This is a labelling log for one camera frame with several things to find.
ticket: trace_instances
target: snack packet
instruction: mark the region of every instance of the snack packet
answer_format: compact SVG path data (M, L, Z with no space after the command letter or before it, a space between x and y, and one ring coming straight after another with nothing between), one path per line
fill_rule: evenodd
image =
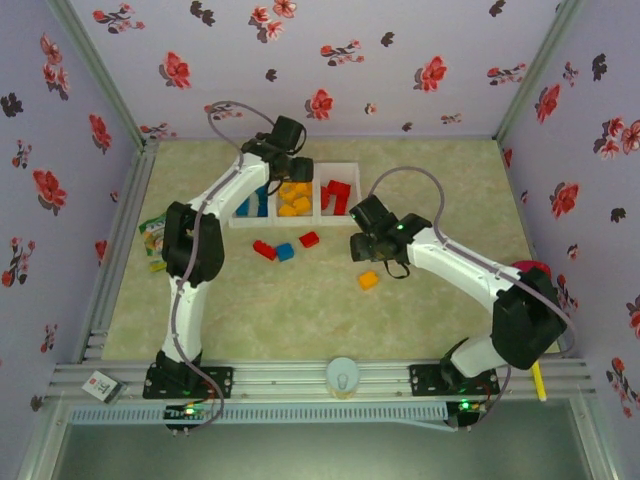
M158 272L167 267L166 262L162 260L165 221L166 215L163 213L159 217L147 220L138 227L144 240L144 248L147 250L147 255L151 257L149 259L149 270L152 272Z

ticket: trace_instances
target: toy block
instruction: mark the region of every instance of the toy block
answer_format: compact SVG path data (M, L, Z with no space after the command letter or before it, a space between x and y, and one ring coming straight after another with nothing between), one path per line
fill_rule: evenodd
M242 204L236 209L236 217L246 217L249 215L249 199L247 198Z
M333 207L334 215L346 215L347 214L347 198L336 197L336 204Z
M300 237L300 243L304 245L304 248L313 247L320 241L320 237L316 232L309 232Z
M276 254L278 255L278 260L284 262L293 258L293 247L290 243L283 243L282 245L278 245L276 247Z
M298 214L295 208L291 205L283 205L278 209L278 215L281 217L295 217Z
M378 275L376 275L376 272L370 270L358 277L358 283L363 290L369 290L378 284Z
M253 249L263 257L266 257L272 261L275 260L277 256L275 248L273 248L271 245L267 245L260 240L256 240L255 242L253 242Z
M278 189L278 195L284 198L286 194L294 191L294 186L295 186L295 183L283 182L282 185L280 185L280 188Z
M267 209L267 204L260 204L258 205L258 217L268 217L269 213L268 213L268 209Z
M320 206L322 210L325 210L329 206L329 200L331 200L331 194L327 187L320 187Z
M287 203L291 204L291 203L293 203L293 201L294 201L296 198L298 198L298 192L296 192L295 190L291 190L291 191L289 191L289 192L287 192L287 193L284 193L284 194L282 194L282 195L280 195L280 196L282 197L282 199L283 199L285 202L287 202Z
M327 191L331 195L335 195L337 197L349 198L349 195L351 195L351 185L349 185L348 183L330 180L329 184L327 185Z
M303 215L311 210L311 202L308 197L300 197L293 202L293 208L296 209L298 215Z
M310 197L313 194L313 186L311 182L308 183L296 183L295 191L300 195L304 195L306 197Z

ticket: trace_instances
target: yellow stick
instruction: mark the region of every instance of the yellow stick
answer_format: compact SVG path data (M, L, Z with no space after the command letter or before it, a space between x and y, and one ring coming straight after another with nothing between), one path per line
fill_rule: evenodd
M541 402L546 402L547 391L544 389L544 382L542 381L542 373L540 373L540 364L538 362L534 363L531 367L531 373L533 374L533 381L536 384L538 398Z

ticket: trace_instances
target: white round object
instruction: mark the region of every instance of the white round object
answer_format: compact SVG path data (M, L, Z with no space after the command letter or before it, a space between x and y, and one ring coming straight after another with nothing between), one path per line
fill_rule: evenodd
M358 388L360 371L356 362L347 357L338 357L327 366L327 387L336 398L350 398Z

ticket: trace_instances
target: white plastic tray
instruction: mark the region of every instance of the white plastic tray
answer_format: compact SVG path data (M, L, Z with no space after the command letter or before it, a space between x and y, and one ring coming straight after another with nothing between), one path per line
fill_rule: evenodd
M324 211L321 209L320 187L326 187L329 180L336 180L351 185L351 195L347 203L346 215L333 215L335 203L333 196L331 197L329 206ZM275 183L269 186L270 189L275 187ZM361 200L360 169L357 163L319 162L314 164L311 212L297 217L280 217L278 216L278 208L282 205L282 199L278 194L274 194L269 197L267 217L236 217L234 215L229 220L229 226L231 228L244 228L355 225L355 222L349 215L349 210Z

